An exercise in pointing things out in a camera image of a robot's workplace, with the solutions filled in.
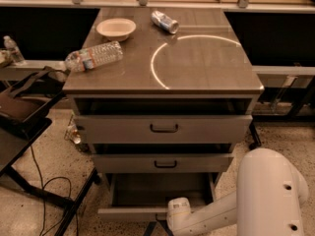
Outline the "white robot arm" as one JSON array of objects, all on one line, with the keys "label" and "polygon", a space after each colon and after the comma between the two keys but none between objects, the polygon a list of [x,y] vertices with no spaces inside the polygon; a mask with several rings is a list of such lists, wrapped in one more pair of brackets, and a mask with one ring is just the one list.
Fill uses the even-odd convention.
[{"label": "white robot arm", "polygon": [[186,198],[168,203],[174,236],[198,236],[232,224],[237,236],[304,236],[301,206],[309,197],[302,174],[282,154],[249,151],[240,161],[236,191],[196,211]]}]

